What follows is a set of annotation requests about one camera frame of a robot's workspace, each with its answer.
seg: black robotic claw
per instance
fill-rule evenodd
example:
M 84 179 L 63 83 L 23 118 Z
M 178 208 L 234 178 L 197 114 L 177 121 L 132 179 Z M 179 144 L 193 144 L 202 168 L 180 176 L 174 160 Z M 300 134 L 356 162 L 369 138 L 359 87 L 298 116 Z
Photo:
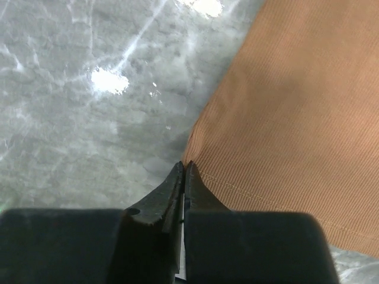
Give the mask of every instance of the black robotic claw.
M 189 284 L 338 283 L 311 216 L 231 211 L 192 162 L 125 210 L 5 211 L 0 283 L 173 283 L 183 215 Z

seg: tan corduroy fabric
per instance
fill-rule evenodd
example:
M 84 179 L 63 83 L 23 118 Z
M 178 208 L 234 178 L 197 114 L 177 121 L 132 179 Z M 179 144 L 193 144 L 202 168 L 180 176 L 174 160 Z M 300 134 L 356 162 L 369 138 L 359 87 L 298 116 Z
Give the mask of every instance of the tan corduroy fabric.
M 230 208 L 308 212 L 379 257 L 379 1 L 267 1 L 183 160 Z

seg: gray marble floor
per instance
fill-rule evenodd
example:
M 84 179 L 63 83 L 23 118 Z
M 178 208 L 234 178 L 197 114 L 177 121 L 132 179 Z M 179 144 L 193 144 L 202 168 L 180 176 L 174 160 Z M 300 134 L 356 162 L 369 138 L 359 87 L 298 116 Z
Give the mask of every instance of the gray marble floor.
M 0 0 L 0 210 L 151 191 L 261 2 Z M 342 283 L 379 283 L 378 260 L 332 251 Z

